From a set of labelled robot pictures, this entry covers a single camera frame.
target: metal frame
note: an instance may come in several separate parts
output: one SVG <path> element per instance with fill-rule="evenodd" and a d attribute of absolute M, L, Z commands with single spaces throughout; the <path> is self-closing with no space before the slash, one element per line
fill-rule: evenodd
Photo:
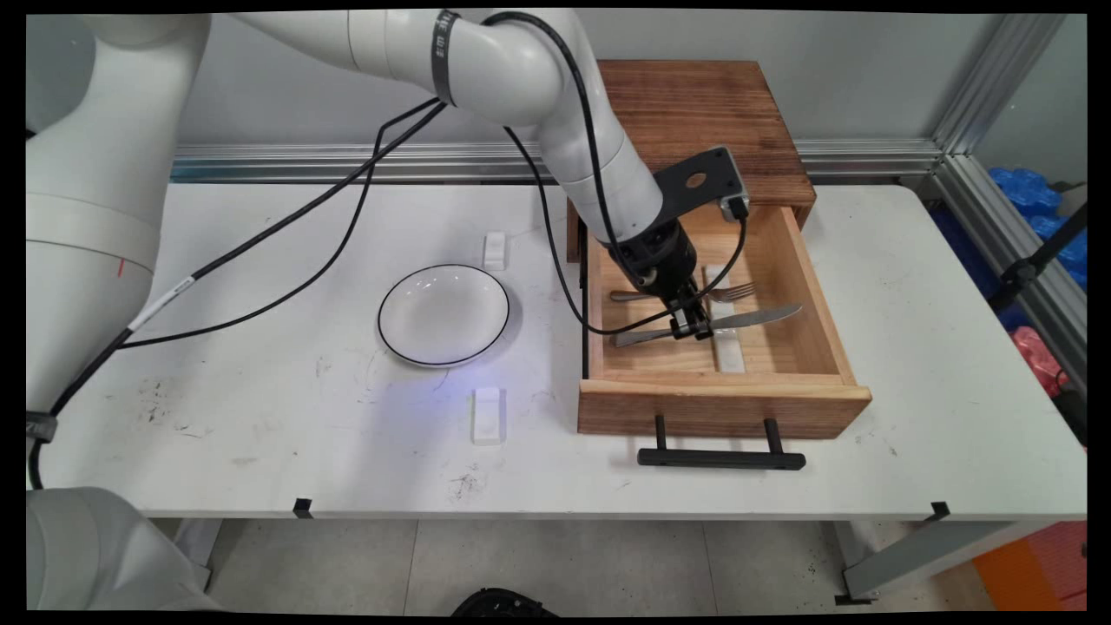
<path fill-rule="evenodd" d="M 173 544 L 192 563 L 197 582 L 206 591 L 212 577 L 209 558 L 212 556 L 212 547 L 216 546 L 222 523 L 223 520 L 220 518 L 183 518 L 173 536 Z"/>
<path fill-rule="evenodd" d="M 554 181 L 536 141 L 523 143 L 546 181 Z M 925 175 L 941 158 L 930 139 L 803 139 L 794 142 L 807 174 L 820 178 Z M 174 182 L 332 183 L 370 158 L 372 145 L 182 145 Z M 374 168 L 380 182 L 532 182 L 513 143 L 411 143 Z"/>
<path fill-rule="evenodd" d="M 1033 253 L 1041 239 L 975 157 L 947 155 L 930 180 L 995 273 Z M 1053 260 L 1019 295 L 1038 334 L 1088 397 L 1088 294 Z"/>
<path fill-rule="evenodd" d="M 931 521 L 885 548 L 877 548 L 871 524 L 834 522 L 844 558 L 845 592 L 854 601 L 921 582 L 981 554 L 1023 538 L 1049 522 Z"/>
<path fill-rule="evenodd" d="M 1061 13 L 1003 16 L 933 131 L 934 142 L 947 154 L 967 154 L 975 148 L 1063 21 Z"/>
<path fill-rule="evenodd" d="M 537 143 L 524 143 L 540 174 L 551 174 Z M 373 145 L 181 145 L 174 182 L 334 183 L 366 162 Z M 374 167 L 376 182 L 533 182 L 513 143 L 407 143 Z"/>
<path fill-rule="evenodd" d="M 941 158 L 930 139 L 800 139 L 794 142 L 811 179 L 925 175 Z"/>

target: black cable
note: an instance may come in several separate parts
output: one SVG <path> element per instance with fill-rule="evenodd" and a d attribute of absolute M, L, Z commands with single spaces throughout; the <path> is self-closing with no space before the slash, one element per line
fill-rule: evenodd
<path fill-rule="evenodd" d="M 39 476 L 39 450 L 42 448 L 42 440 L 36 438 L 31 446 L 31 455 L 27 457 L 27 473 L 31 480 L 31 490 L 42 491 L 42 477 Z"/>
<path fill-rule="evenodd" d="M 424 117 L 422 117 L 420 119 L 420 121 L 418 121 L 417 123 L 413 123 L 412 125 L 409 127 L 408 130 L 406 130 L 404 132 L 402 132 L 397 139 L 390 141 L 390 144 L 386 145 L 386 148 L 383 148 L 381 152 L 379 152 L 379 153 L 370 157 L 370 160 L 368 160 L 367 162 L 364 162 L 362 164 L 362 167 L 360 167 L 359 169 L 356 169 L 354 171 L 352 171 L 351 173 L 349 173 L 347 178 L 344 178 L 343 180 L 340 180 L 339 182 L 337 182 L 336 185 L 333 185 L 331 189 L 328 189 L 327 191 L 324 191 L 323 193 L 321 193 L 320 196 L 318 196 L 317 199 L 314 199 L 314 200 L 310 201 L 309 203 L 304 204 L 303 206 L 297 209 L 297 211 L 294 211 L 292 214 L 289 214 L 288 216 L 284 216 L 283 219 L 281 219 L 280 221 L 278 221 L 273 225 L 267 228 L 266 230 L 262 230 L 258 234 L 254 234 L 250 239 L 243 241 L 243 243 L 241 243 L 236 249 L 229 251 L 228 253 L 221 255 L 220 258 L 217 258 L 216 260 L 213 260 L 212 262 L 209 262 L 204 266 L 201 266 L 197 271 L 193 271 L 192 278 L 196 279 L 196 280 L 199 280 L 199 279 L 203 278 L 208 273 L 214 271 L 221 264 L 224 264 L 226 262 L 229 262 L 229 261 L 233 260 L 239 254 L 243 253 L 244 251 L 251 249 L 252 246 L 254 246 L 254 245 L 259 244 L 260 242 L 264 241 L 266 239 L 270 238 L 270 235 L 273 234 L 274 232 L 277 232 L 278 230 L 281 230 L 286 225 L 289 225 L 290 223 L 292 223 L 293 221 L 297 221 L 301 216 L 304 216 L 304 214 L 308 213 L 313 208 L 317 208 L 318 205 L 320 205 L 320 204 L 324 203 L 326 201 L 328 201 L 332 195 L 334 195 L 336 193 L 340 192 L 340 190 L 343 189 L 343 187 L 347 187 L 348 184 L 350 184 L 363 171 L 367 171 L 368 169 L 370 169 L 371 167 L 373 167 L 376 162 L 378 162 L 379 160 L 381 160 L 386 154 L 392 152 L 394 150 L 394 148 L 397 148 L 401 143 L 404 143 L 406 141 L 408 141 L 410 137 L 412 137 L 413 134 L 416 134 L 417 131 L 420 130 L 421 128 L 424 128 L 424 125 L 428 124 L 429 121 L 432 121 L 432 119 L 436 118 L 436 115 L 440 114 L 440 111 L 442 111 L 446 108 L 448 108 L 448 104 L 446 104 L 443 102 L 440 102 L 439 105 L 437 105 L 431 111 L 429 111 Z"/>
<path fill-rule="evenodd" d="M 748 232 L 748 220 L 747 219 L 742 219 L 741 220 L 741 236 L 740 236 L 740 240 L 737 243 L 737 249 L 733 250 L 733 255 L 730 256 L 729 262 L 725 263 L 725 265 L 722 269 L 721 273 L 718 274 L 718 279 L 712 280 L 704 289 L 702 289 L 701 291 L 699 291 L 689 301 L 681 301 L 681 302 L 677 303 L 675 305 L 672 305 L 671 308 L 668 308 L 667 310 L 663 310 L 662 312 L 657 312 L 655 315 L 652 315 L 650 317 L 645 317 L 645 319 L 643 319 L 643 320 L 641 320 L 639 322 L 629 324 L 628 326 L 624 326 L 624 327 L 621 327 L 621 329 L 617 329 L 617 330 L 612 330 L 612 331 L 607 331 L 607 330 L 595 329 L 595 327 L 591 326 L 590 323 L 582 316 L 581 312 L 579 312 L 579 309 L 574 305 L 574 300 L 571 299 L 571 291 L 570 291 L 570 289 L 567 288 L 567 279 L 563 276 L 563 269 L 559 264 L 559 252 L 556 250 L 556 238 L 552 234 L 552 220 L 551 220 L 551 216 L 548 213 L 548 193 L 544 192 L 544 184 L 543 184 L 543 182 L 540 179 L 540 171 L 537 169 L 537 164 L 534 162 L 532 162 L 532 157 L 530 157 L 529 152 L 526 151 L 524 145 L 521 144 L 521 140 L 517 138 L 516 133 L 513 133 L 513 130 L 511 128 L 509 128 L 508 125 L 506 125 L 503 128 L 506 129 L 506 132 L 509 134 L 509 138 L 512 139 L 513 143 L 517 144 L 517 149 L 521 151 L 521 155 L 523 155 L 524 160 L 529 163 L 529 169 L 532 170 L 532 175 L 537 180 L 537 188 L 540 189 L 540 208 L 544 212 L 544 229 L 548 230 L 548 246 L 551 249 L 551 252 L 552 252 L 552 263 L 556 265 L 556 274 L 559 276 L 559 283 L 563 288 L 563 295 L 567 298 L 567 304 L 571 306 L 571 312 L 574 315 L 574 319 L 578 320 L 579 323 L 582 324 L 582 327 L 587 329 L 588 331 L 590 331 L 590 332 L 592 332 L 594 334 L 598 334 L 598 335 L 603 335 L 603 336 L 615 335 L 615 334 L 621 334 L 621 333 L 625 333 L 625 332 L 639 329 L 639 327 L 641 327 L 641 326 L 643 326 L 645 324 L 650 324 L 650 323 L 652 323 L 652 322 L 654 322 L 657 320 L 662 320 L 662 319 L 667 317 L 668 315 L 673 314 L 673 312 L 675 312 L 677 310 L 679 310 L 681 308 L 685 308 L 687 305 L 690 305 L 692 302 L 698 301 L 699 299 L 701 299 L 702 296 L 704 296 L 705 293 L 710 292 L 710 289 L 712 289 L 714 285 L 717 285 L 718 282 L 721 280 L 721 276 L 725 275 L 727 273 L 729 273 L 729 270 L 732 269 L 733 263 L 735 263 L 737 259 L 741 255 L 741 249 L 744 248 L 744 238 L 745 238 L 745 233 Z"/>
<path fill-rule="evenodd" d="M 625 263 L 624 254 L 621 253 L 621 248 L 618 245 L 617 242 L 617 235 L 614 235 L 613 233 L 613 224 L 610 222 L 609 206 L 605 204 L 605 191 L 602 188 L 602 171 L 598 159 L 598 141 L 594 139 L 594 122 L 593 118 L 590 114 L 590 100 L 587 98 L 587 88 L 582 81 L 582 74 L 579 72 L 579 64 L 575 62 L 574 56 L 571 53 L 570 48 L 567 47 L 567 43 L 563 41 L 563 38 L 560 37 L 560 34 L 556 32 L 556 30 L 552 27 L 548 26 L 548 22 L 543 21 L 542 19 L 536 16 L 529 13 L 522 13 L 519 11 L 503 11 L 500 13 L 494 13 L 489 18 L 482 20 L 482 24 L 493 26 L 496 23 L 503 21 L 521 21 L 539 28 L 541 31 L 543 31 L 544 34 L 547 34 L 552 40 L 552 42 L 556 43 L 556 47 L 559 48 L 560 52 L 563 54 L 563 60 L 567 62 L 568 69 L 571 72 L 571 77 L 574 79 L 575 88 L 579 91 L 579 103 L 582 105 L 582 118 L 587 125 L 587 144 L 590 149 L 591 173 L 594 177 L 594 191 L 598 193 L 598 206 L 602 213 L 602 223 L 604 223 L 605 225 L 605 234 L 610 239 L 610 246 L 614 251 L 613 255 L 615 256 L 618 264 L 622 266 L 627 275 L 637 275 L 637 272 L 629 269 L 629 265 Z M 563 278 L 563 270 L 560 268 L 559 264 L 559 254 L 556 251 L 556 243 L 551 234 L 551 223 L 548 218 L 548 198 L 544 195 L 543 184 L 540 180 L 540 172 L 537 171 L 537 167 L 532 162 L 532 158 L 529 157 L 528 152 L 524 150 L 524 147 L 521 144 L 521 141 L 517 138 L 517 134 L 514 134 L 509 127 L 504 127 L 504 129 L 506 132 L 509 133 L 509 137 L 517 144 L 517 149 L 521 151 L 521 154 L 524 155 L 524 159 L 529 162 L 529 167 L 532 169 L 532 174 L 537 179 L 537 185 L 540 187 L 540 203 L 544 210 L 544 224 L 548 226 L 548 242 L 551 245 L 552 250 L 552 262 L 556 264 L 556 272 L 559 275 L 560 284 L 563 286 L 563 294 L 567 295 L 567 302 L 571 306 L 571 311 L 573 312 L 575 320 L 578 320 L 579 323 L 582 324 L 582 326 L 588 331 L 599 335 L 615 335 L 629 332 L 634 329 L 639 329 L 657 320 L 662 320 L 668 315 L 673 315 L 674 312 L 678 312 L 679 310 L 682 310 L 683 308 L 687 308 L 688 305 L 705 296 L 705 294 L 709 293 L 711 289 L 717 286 L 718 283 L 721 282 L 721 280 L 723 280 L 725 275 L 729 274 L 729 271 L 733 268 L 733 264 L 737 262 L 737 259 L 740 258 L 741 249 L 744 246 L 744 239 L 748 232 L 747 219 L 740 220 L 741 221 L 740 239 L 737 243 L 737 250 L 733 251 L 733 255 L 729 259 L 729 262 L 725 263 L 721 272 L 719 272 L 718 275 L 713 280 L 711 280 L 709 284 L 705 285 L 705 288 L 697 292 L 693 296 L 687 300 L 681 300 L 679 303 L 663 310 L 662 312 L 658 312 L 658 314 L 655 315 L 645 317 L 639 322 L 629 324 L 628 326 L 621 329 L 607 331 L 591 326 L 587 322 L 587 320 L 582 316 L 582 314 L 580 314 L 578 308 L 575 308 L 574 301 L 571 299 L 571 292 L 567 288 L 567 280 Z"/>
<path fill-rule="evenodd" d="M 281 219 L 280 221 L 278 221 L 273 225 L 271 225 L 271 226 L 267 228 L 266 230 L 262 230 L 258 234 L 251 236 L 246 242 L 243 242 L 240 245 L 238 245 L 236 249 L 229 251 L 228 253 L 221 255 L 220 258 L 217 258 L 216 260 L 213 260 L 212 262 L 209 262 L 204 266 L 201 266 L 200 269 L 198 269 L 197 271 L 194 271 L 190 276 L 194 281 L 203 278 L 206 274 L 212 272 L 213 270 L 216 270 L 217 268 L 219 268 L 221 264 L 224 264 L 224 263 L 231 261 L 232 259 L 234 259 L 239 254 L 241 254 L 244 251 L 251 249 L 252 246 L 259 244 L 260 242 L 262 242 L 263 240 L 266 240 L 267 238 L 269 238 L 271 234 L 273 234 L 278 230 L 281 230 L 286 225 L 289 225 L 290 223 L 292 223 L 293 221 L 297 221 L 301 216 L 304 216 L 304 214 L 307 214 L 310 210 L 317 208 L 318 205 L 320 205 L 321 203 L 323 203 L 324 201 L 327 201 L 328 199 L 330 199 L 332 195 L 334 195 L 336 193 L 338 193 L 343 187 L 347 187 L 348 184 L 350 184 L 351 181 L 354 180 L 356 178 L 358 178 L 362 172 L 364 172 L 368 169 L 370 169 L 371 167 L 373 167 L 374 163 L 377 163 L 379 160 L 381 160 L 382 158 L 384 158 L 386 154 L 392 152 L 398 145 L 400 145 L 401 143 L 403 143 L 407 140 L 409 140 L 410 137 L 412 137 L 413 134 L 416 134 L 418 130 L 420 130 L 421 128 L 423 128 L 436 115 L 440 114 L 440 111 L 442 111 L 447 107 L 448 107 L 448 104 L 441 102 L 439 105 L 437 105 L 431 111 L 429 111 L 424 117 L 422 117 L 419 121 L 417 121 L 411 127 L 409 127 L 409 129 L 407 129 L 404 132 L 402 132 L 397 139 L 390 141 L 390 143 L 388 145 L 386 145 L 384 148 L 382 148 L 382 151 L 380 151 L 377 154 L 370 157 L 370 159 L 367 162 L 364 162 L 361 167 L 359 167 L 358 169 L 356 169 L 354 171 L 352 171 L 351 173 L 349 173 L 346 178 L 343 178 L 342 180 L 340 180 L 339 182 L 337 182 L 334 185 L 332 185 L 330 189 L 328 189 L 327 191 L 324 191 L 323 193 L 321 193 L 319 196 L 317 196 L 316 199 L 313 199 L 309 203 L 304 204 L 303 206 L 299 208 L 297 211 L 294 211 L 294 212 L 290 213 L 289 215 L 284 216 L 283 219 Z M 123 342 L 127 341 L 131 336 L 131 334 L 134 331 L 132 331 L 130 329 L 124 329 L 123 332 L 120 333 L 119 336 L 117 336 L 112 341 L 112 343 L 108 345 L 108 347 L 106 347 L 103 351 L 101 351 L 101 353 L 92 361 L 92 363 L 90 363 L 89 365 L 87 365 L 84 367 L 84 370 L 77 377 L 77 380 L 74 380 L 72 383 L 70 383 L 69 386 L 66 387 L 66 391 L 62 392 L 62 395 L 58 399 L 58 402 L 56 402 L 54 405 L 53 405 L 53 407 L 50 410 L 50 414 L 52 416 L 57 417 L 58 414 L 61 413 L 62 409 L 66 407 L 66 404 L 69 403 L 69 401 L 73 397 L 73 395 L 77 394 L 77 392 L 80 391 L 82 386 L 84 386 L 84 383 L 87 383 L 89 381 L 89 379 L 91 379 L 92 375 L 97 373 L 97 370 L 99 370 L 100 366 L 103 365 L 104 362 L 108 361 L 108 359 L 121 345 L 123 345 Z"/>
<path fill-rule="evenodd" d="M 341 180 L 340 182 L 338 182 L 336 185 L 333 185 L 332 188 L 330 188 L 328 191 L 324 191 L 323 193 L 321 193 L 319 196 L 317 196 L 311 202 L 309 202 L 306 205 L 303 205 L 300 209 L 298 209 L 296 212 L 293 212 L 290 215 L 286 216 L 284 219 L 282 219 L 278 223 L 274 223 L 274 225 L 271 225 L 270 228 L 267 228 L 266 230 L 263 230 L 262 232 L 260 232 L 258 235 L 252 236 L 246 243 L 240 244 L 239 246 L 237 246 L 232 251 L 230 251 L 230 252 L 223 254 L 222 256 L 218 258 L 217 260 L 214 260 L 214 261 L 206 264 L 204 266 L 202 266 L 200 270 L 196 271 L 192 274 L 192 278 L 194 280 L 196 279 L 200 279 L 206 273 L 209 273 L 213 269 L 216 269 L 216 268 L 220 266 L 221 264 L 223 264 L 223 263 L 232 260 L 237 255 L 241 254 L 242 252 L 247 251 L 251 246 L 258 244 L 259 242 L 261 242 L 262 240 L 264 240 L 266 238 L 268 238 L 270 234 L 272 234 L 272 233 L 277 232 L 278 230 L 284 228 L 289 223 L 292 223 L 293 221 L 296 221 L 300 216 L 304 215 L 307 212 L 309 212 L 313 208 L 320 205 L 326 200 L 328 200 L 329 198 L 331 198 L 332 195 L 334 195 L 337 192 L 339 192 L 342 188 L 344 188 L 348 184 L 350 184 L 351 181 L 353 181 L 356 178 L 358 178 L 359 174 L 362 171 L 366 171 L 367 172 L 367 180 L 363 183 L 362 194 L 359 196 L 359 203 L 356 206 L 354 215 L 351 219 L 350 225 L 348 225 L 348 230 L 347 230 L 347 233 L 343 235 L 342 242 L 340 242 L 339 248 L 336 250 L 336 252 L 332 254 L 332 256 L 328 260 L 328 262 L 324 264 L 324 266 L 322 269 L 320 269 L 314 275 L 312 275 L 308 281 L 306 281 L 304 283 L 302 283 L 301 285 L 299 285 L 293 291 L 287 293 L 282 298 L 279 298 L 277 301 L 273 301 L 270 304 L 268 304 L 268 305 L 266 305 L 266 306 L 263 306 L 263 308 L 261 308 L 259 310 L 256 310 L 254 312 L 251 312 L 250 315 L 244 315 L 243 317 L 240 317 L 239 320 L 229 322 L 227 324 L 221 324 L 219 326 L 213 326 L 211 329 L 203 329 L 201 331 L 193 331 L 191 333 L 183 333 L 182 335 L 176 335 L 176 336 L 171 336 L 171 337 L 160 337 L 160 339 L 157 339 L 157 340 L 150 340 L 149 342 L 137 342 L 134 344 L 127 344 L 127 345 L 123 342 L 126 342 L 133 334 L 133 331 L 131 331 L 130 329 L 124 329 L 123 332 L 121 332 L 114 340 L 112 340 L 112 343 L 110 343 L 108 345 L 108 347 L 106 347 L 104 350 L 102 350 L 100 352 L 100 354 L 98 354 L 97 357 L 93 359 L 93 361 L 89 365 L 87 365 L 84 367 L 84 370 L 82 370 L 81 374 L 77 377 L 77 380 L 74 380 L 72 383 L 70 383 L 69 386 L 66 387 L 66 390 L 62 392 L 61 396 L 58 399 L 58 401 L 54 403 L 53 407 L 51 409 L 50 414 L 53 415 L 54 417 L 57 417 L 58 414 L 61 413 L 62 409 L 64 409 L 66 405 L 69 403 L 69 401 L 73 397 L 73 395 L 76 395 L 77 392 L 80 391 L 82 386 L 84 386 L 84 384 L 89 381 L 89 379 L 91 379 L 92 375 L 96 374 L 98 370 L 100 370 L 100 367 L 104 364 L 104 362 L 107 362 L 108 359 L 111 357 L 111 355 L 114 354 L 117 350 L 121 350 L 121 349 L 126 349 L 126 347 L 137 347 L 137 346 L 140 346 L 140 345 L 150 345 L 152 343 L 164 343 L 164 342 L 168 342 L 168 341 L 174 341 L 177 339 L 184 339 L 186 336 L 196 336 L 198 334 L 204 334 L 204 333 L 208 333 L 208 332 L 213 332 L 213 331 L 217 331 L 217 330 L 221 330 L 221 329 L 226 329 L 226 327 L 239 324 L 241 322 L 246 322 L 247 320 L 250 320 L 250 319 L 257 317 L 258 315 L 261 315 L 262 312 L 266 312 L 267 310 L 273 308 L 274 305 L 278 305 L 279 303 L 281 303 L 282 301 L 286 301 L 290 296 L 293 296 L 294 294 L 297 294 L 298 292 L 300 292 L 301 290 L 303 290 L 304 288 L 307 288 L 309 284 L 311 284 L 312 282 L 314 282 L 321 274 L 324 273 L 324 271 L 327 271 L 331 266 L 331 264 L 336 261 L 336 259 L 339 258 L 340 252 L 342 252 L 343 248 L 347 245 L 347 242 L 348 242 L 348 240 L 351 236 L 351 232 L 354 230 L 354 225 L 358 222 L 359 214 L 360 214 L 360 212 L 362 210 L 363 201 L 367 199 L 367 191 L 370 188 L 370 181 L 371 181 L 371 178 L 373 175 L 374 163 L 377 163 L 379 160 L 381 160 L 383 157 L 386 157 L 386 154 L 390 153 L 391 151 L 393 151 L 394 148 L 397 148 L 402 142 L 404 142 L 406 140 L 408 140 L 410 137 L 412 137 L 418 130 L 420 130 L 426 124 L 428 124 L 428 122 L 430 122 L 432 119 L 434 119 L 436 115 L 438 115 L 444 108 L 447 108 L 447 104 L 440 103 L 438 107 L 436 107 L 434 109 L 432 109 L 432 111 L 430 111 L 428 114 L 426 114 L 419 121 L 417 121 L 417 123 L 414 123 L 408 130 L 406 130 L 404 132 L 402 132 L 400 137 L 398 137 L 397 139 L 394 139 L 393 141 L 391 141 L 384 149 L 382 149 L 381 151 L 379 151 L 379 147 L 381 145 L 382 135 L 386 132 L 386 129 L 388 129 L 389 127 L 391 127 L 391 125 L 393 125 L 393 124 L 396 124 L 396 123 L 404 120 L 408 117 L 411 117 L 411 115 L 420 112 L 421 110 L 428 108 L 429 105 L 431 105 L 431 104 L 433 104 L 433 103 L 436 103 L 438 101 L 439 101 L 439 99 L 433 98 L 433 99 L 431 99 L 431 100 L 429 100 L 429 101 L 427 101 L 427 102 L 424 102 L 424 103 L 422 103 L 422 104 L 420 104 L 420 105 L 418 105 L 418 107 L 416 107 L 416 108 L 413 108 L 413 109 L 411 109 L 411 110 L 402 113 L 401 115 L 399 115 L 399 117 L 397 117 L 397 118 L 394 118 L 394 119 L 386 122 L 384 124 L 382 124 L 382 127 L 379 128 L 378 137 L 374 140 L 374 152 L 371 154 L 371 158 L 367 162 L 364 162 L 361 167 L 359 167 L 359 169 L 354 170 L 347 178 L 344 178 L 343 180 Z M 39 455 L 41 454 L 41 450 L 42 450 L 42 442 L 41 441 L 36 441 L 32 444 L 32 446 L 31 446 L 31 453 L 28 455 L 28 458 L 27 458 L 28 474 L 29 474 L 29 480 L 31 482 L 31 488 L 37 490 L 37 491 L 42 490 L 42 478 L 41 478 L 41 476 L 39 474 Z"/>
<path fill-rule="evenodd" d="M 386 133 L 386 131 L 390 127 L 404 121 L 406 119 L 408 119 L 408 118 L 417 114 L 418 112 L 427 109 L 428 107 L 430 107 L 430 105 L 432 105 L 432 104 L 434 104 L 436 102 L 439 102 L 439 101 L 440 100 L 438 98 L 432 98 L 431 100 L 428 100 L 427 102 L 420 104 L 419 107 L 410 109 L 410 110 L 406 111 L 404 113 L 402 113 L 402 114 L 400 114 L 400 115 L 391 119 L 390 121 L 387 121 L 386 123 L 383 123 L 382 127 L 378 129 L 378 137 L 374 139 L 374 151 L 372 152 L 372 154 L 377 154 L 378 153 L 378 150 L 379 150 L 379 148 L 382 144 L 382 135 Z M 296 295 L 297 293 L 299 293 L 302 290 L 304 290 L 306 288 L 308 288 L 310 284 L 312 284 L 312 282 L 317 281 L 318 278 L 320 278 L 321 275 L 323 275 L 324 272 L 328 271 L 329 268 L 331 268 L 332 263 L 336 262 L 336 259 L 338 259 L 340 256 L 340 253 L 343 252 L 343 248 L 347 245 L 348 240 L 351 238 L 351 233 L 354 231 L 356 223 L 359 221 L 359 214 L 362 211 L 363 201 L 367 199 L 367 191 L 370 189 L 370 180 L 371 180 L 371 177 L 373 174 L 374 174 L 374 167 L 371 165 L 367 170 L 367 180 L 366 180 L 366 182 L 363 182 L 363 185 L 362 185 L 362 194 L 359 196 L 359 203 L 356 204 L 354 214 L 351 216 L 351 223 L 348 225 L 347 233 L 343 234 L 343 240 L 340 241 L 339 246 L 336 248 L 336 251 L 332 253 L 332 256 L 328 259 L 328 262 L 326 262 L 324 265 L 321 266 L 320 270 L 317 271 L 311 278 L 309 278 L 303 283 L 301 283 L 301 285 L 297 286 L 296 289 L 289 291 L 288 293 L 283 294 L 283 295 L 279 296 L 278 299 L 271 301 L 270 303 L 263 305 L 262 308 L 259 308 L 259 309 L 254 310 L 253 312 L 249 312 L 249 314 L 243 315 L 242 317 L 238 317 L 236 320 L 232 320 L 230 322 L 224 322 L 222 324 L 217 324 L 214 326 L 209 326 L 207 329 L 200 329 L 200 330 L 197 330 L 197 331 L 189 331 L 187 333 L 180 333 L 180 334 L 169 335 L 169 336 L 161 336 L 161 337 L 157 337 L 157 339 L 148 339 L 148 340 L 144 340 L 144 341 L 137 341 L 137 342 L 132 342 L 132 343 L 124 343 L 123 345 L 120 346 L 120 350 L 128 350 L 129 347 L 142 347 L 142 346 L 146 346 L 146 345 L 157 345 L 159 343 L 169 343 L 171 341 L 178 341 L 178 340 L 182 340 L 182 339 L 189 339 L 189 337 L 199 336 L 199 335 L 203 335 L 203 334 L 208 334 L 208 333 L 214 333 L 217 331 L 222 331 L 224 329 L 230 329 L 231 326 L 234 326 L 234 325 L 238 325 L 238 324 L 242 324 L 243 322 L 253 320 L 254 317 L 258 317 L 259 315 L 262 315 L 263 312 L 266 312 L 267 310 L 270 310 L 271 308 L 274 308 L 276 305 L 282 303 L 283 301 L 290 299 L 291 296 Z"/>

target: white bowl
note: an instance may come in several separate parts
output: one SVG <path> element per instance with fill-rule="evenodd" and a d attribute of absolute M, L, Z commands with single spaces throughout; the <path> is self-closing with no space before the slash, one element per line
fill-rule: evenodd
<path fill-rule="evenodd" d="M 506 289 L 481 269 L 436 264 L 409 273 L 378 309 L 391 352 L 423 367 L 454 367 L 493 345 L 509 322 Z"/>

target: small white block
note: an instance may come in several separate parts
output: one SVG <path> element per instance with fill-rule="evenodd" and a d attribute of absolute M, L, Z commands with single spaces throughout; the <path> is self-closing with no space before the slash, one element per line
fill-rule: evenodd
<path fill-rule="evenodd" d="M 501 271 L 506 268 L 506 232 L 487 232 L 482 268 L 487 271 Z"/>
<path fill-rule="evenodd" d="M 705 275 L 705 284 L 709 284 L 711 280 L 718 276 L 718 273 L 724 269 L 724 264 L 705 264 L 702 270 Z M 719 289 L 729 288 L 729 275 L 725 275 L 718 282 Z M 709 309 L 707 314 L 711 320 L 720 320 L 721 317 L 728 317 L 730 315 L 737 314 L 737 309 L 733 308 L 733 302 L 721 302 L 714 301 L 712 298 L 705 298 L 709 303 Z M 718 371 L 723 374 L 743 374 L 744 373 L 744 355 L 741 353 L 741 335 L 735 330 L 730 329 L 725 331 L 714 331 L 713 333 L 713 360 L 718 364 Z"/>
<path fill-rule="evenodd" d="M 471 442 L 476 445 L 501 445 L 506 442 L 506 396 L 500 389 L 474 390 Z"/>

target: floor tile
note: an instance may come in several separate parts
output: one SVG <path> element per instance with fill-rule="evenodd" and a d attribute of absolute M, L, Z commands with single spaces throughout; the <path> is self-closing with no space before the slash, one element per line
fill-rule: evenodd
<path fill-rule="evenodd" d="M 227 520 L 209 595 L 237 612 L 400 615 L 414 521 Z"/>
<path fill-rule="evenodd" d="M 870 606 L 835 605 L 844 563 L 831 524 L 707 522 L 705 534 L 721 615 L 993 609 L 971 564 Z"/>
<path fill-rule="evenodd" d="M 713 615 L 700 523 L 422 521 L 406 615 L 502 587 L 560 616 Z"/>

